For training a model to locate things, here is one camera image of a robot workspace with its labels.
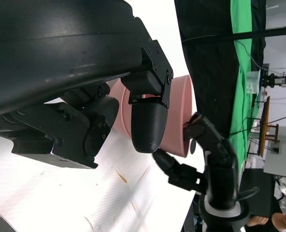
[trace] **cable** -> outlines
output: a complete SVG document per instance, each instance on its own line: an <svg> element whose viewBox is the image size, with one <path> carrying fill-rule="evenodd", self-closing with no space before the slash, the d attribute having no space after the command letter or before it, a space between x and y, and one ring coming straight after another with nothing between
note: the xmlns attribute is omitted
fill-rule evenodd
<svg viewBox="0 0 286 232"><path fill-rule="evenodd" d="M240 192L238 195L238 199L236 201L242 201L242 200L246 200L254 195L256 195L259 192L259 188L258 187L253 187L252 189Z"/></svg>
<svg viewBox="0 0 286 232"><path fill-rule="evenodd" d="M260 104L260 102L257 102L257 104L256 104L256 105L254 105L253 107L251 107L251 108L250 108L250 111L248 112L248 114L251 112L251 110L252 110L253 108L257 107L259 104ZM234 134L237 134L237 133L242 132L242 129L243 129L243 123L244 123L244 121L248 118L248 114L247 114L247 116L243 119L240 130L239 130L238 132L235 132L235 133L229 134L229 136L230 136L230 135L234 135Z"/></svg>
<svg viewBox="0 0 286 232"><path fill-rule="evenodd" d="M267 122L265 125L268 125L268 124L273 123L273 122L278 122L278 121L283 120L283 119L286 119L286 117L282 117L282 118L280 118L280 119L278 119L278 120L274 120L274 121L272 121L272 122ZM238 134L238 133L240 133L240 132L248 131L248 130L251 130L251 129L253 129L253 128L257 128L257 127L260 127L260 126L261 126L261 125L255 126L255 127L250 127L250 128L247 128L247 129L238 131L238 132L231 133L230 135L235 135L235 134Z"/></svg>
<svg viewBox="0 0 286 232"><path fill-rule="evenodd" d="M242 42L240 42L240 41L238 41L238 40L236 40L235 42L241 44L241 45L244 47L245 52L248 54L248 56L251 58L251 60L253 61L253 63L254 63L258 68L263 69L263 70L266 70L266 71L268 71L268 72L273 72L273 73L277 73L277 74L280 74L280 75L284 75L283 73L273 71L272 69L266 69L266 68L263 68L263 67L259 66L259 65L256 63L255 59L254 59L254 58L251 56L251 54L249 54L249 52L247 51L246 46L245 46Z"/></svg>

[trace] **white surface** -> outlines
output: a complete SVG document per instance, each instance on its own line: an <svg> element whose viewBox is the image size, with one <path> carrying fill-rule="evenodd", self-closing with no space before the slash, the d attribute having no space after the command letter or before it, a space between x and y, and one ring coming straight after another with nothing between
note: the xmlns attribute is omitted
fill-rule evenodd
<svg viewBox="0 0 286 232"><path fill-rule="evenodd" d="M188 74L174 1L129 2L158 39L174 76ZM0 213L18 232L178 232L194 196L169 185L150 154L136 152L114 131L96 156L95 170L47 165L11 154L12 146L0 138ZM178 159L203 171L199 146Z"/></svg>
<svg viewBox="0 0 286 232"><path fill-rule="evenodd" d="M286 142L280 141L279 153L267 151L264 172L286 177Z"/></svg>

